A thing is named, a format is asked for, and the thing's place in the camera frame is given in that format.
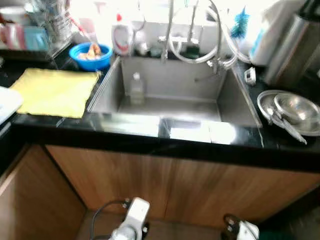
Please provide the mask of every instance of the cabinet door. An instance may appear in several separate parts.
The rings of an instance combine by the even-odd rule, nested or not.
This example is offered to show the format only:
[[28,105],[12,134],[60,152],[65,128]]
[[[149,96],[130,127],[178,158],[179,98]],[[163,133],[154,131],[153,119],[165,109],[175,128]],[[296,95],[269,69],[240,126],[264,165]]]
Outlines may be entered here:
[[73,240],[85,207],[38,145],[0,186],[0,239]]
[[[96,210],[115,199],[140,197],[150,202],[150,217],[164,217],[172,170],[170,158],[46,147],[89,209]],[[107,211],[123,213],[120,207]]]
[[222,228],[230,213],[260,222],[319,183],[319,174],[177,160],[165,219]]

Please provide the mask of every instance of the yellow cloth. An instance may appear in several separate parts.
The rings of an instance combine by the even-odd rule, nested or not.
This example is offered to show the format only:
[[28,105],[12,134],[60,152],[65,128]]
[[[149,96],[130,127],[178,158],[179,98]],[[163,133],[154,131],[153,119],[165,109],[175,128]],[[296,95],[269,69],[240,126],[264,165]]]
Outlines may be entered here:
[[27,68],[11,86],[23,97],[17,112],[80,119],[98,76],[97,72]]

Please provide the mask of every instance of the cable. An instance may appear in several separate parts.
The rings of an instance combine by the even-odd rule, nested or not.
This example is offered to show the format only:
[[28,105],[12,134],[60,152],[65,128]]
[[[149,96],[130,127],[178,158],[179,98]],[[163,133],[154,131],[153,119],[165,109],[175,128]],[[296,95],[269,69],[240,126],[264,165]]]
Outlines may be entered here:
[[124,208],[128,208],[130,206],[130,201],[129,200],[113,200],[113,201],[109,201],[107,203],[105,203],[102,207],[100,207],[93,215],[92,220],[91,220],[91,226],[90,226],[90,240],[95,240],[96,238],[94,238],[94,228],[95,228],[95,221],[96,221],[96,217],[100,214],[100,212],[112,205],[112,204],[122,204]]
[[227,213],[227,214],[225,214],[225,215],[223,216],[223,221],[224,221],[224,223],[225,223],[227,226],[230,225],[230,222],[228,221],[228,219],[232,219],[232,221],[233,221],[234,223],[236,223],[236,222],[243,222],[243,223],[246,225],[246,228],[249,230],[249,232],[250,232],[251,235],[253,236],[253,238],[254,238],[255,240],[258,240],[258,239],[259,239],[258,236],[256,236],[256,234],[254,233],[254,231],[251,229],[251,227],[247,224],[247,221],[242,220],[241,218],[239,218],[239,217],[237,217],[237,216],[235,216],[235,215],[233,215],[233,214]]

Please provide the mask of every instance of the plastic bottle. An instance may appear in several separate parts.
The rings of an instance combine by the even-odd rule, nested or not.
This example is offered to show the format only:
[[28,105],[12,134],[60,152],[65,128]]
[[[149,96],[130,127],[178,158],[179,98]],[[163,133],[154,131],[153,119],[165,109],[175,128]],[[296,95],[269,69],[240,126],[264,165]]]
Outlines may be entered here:
[[135,72],[131,80],[130,101],[131,104],[141,105],[145,102],[144,82],[140,78],[140,73]]
[[121,55],[130,55],[133,50],[134,31],[130,23],[123,21],[122,16],[116,15],[116,24],[112,26],[112,44],[114,51]]
[[304,2],[305,0],[278,0],[263,12],[260,32],[249,51],[252,64],[269,64],[287,23]]

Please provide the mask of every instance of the dish soap bottle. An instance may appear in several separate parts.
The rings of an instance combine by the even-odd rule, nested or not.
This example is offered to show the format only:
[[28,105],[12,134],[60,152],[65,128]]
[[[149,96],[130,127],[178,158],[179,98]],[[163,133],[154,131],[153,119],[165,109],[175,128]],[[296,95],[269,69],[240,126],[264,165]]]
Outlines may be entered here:
[[135,72],[131,80],[130,102],[133,105],[141,105],[145,102],[144,82],[140,78],[139,72]]
[[133,50],[134,30],[130,23],[123,21],[122,16],[116,15],[116,23],[112,27],[112,44],[114,51],[121,55],[130,55]]

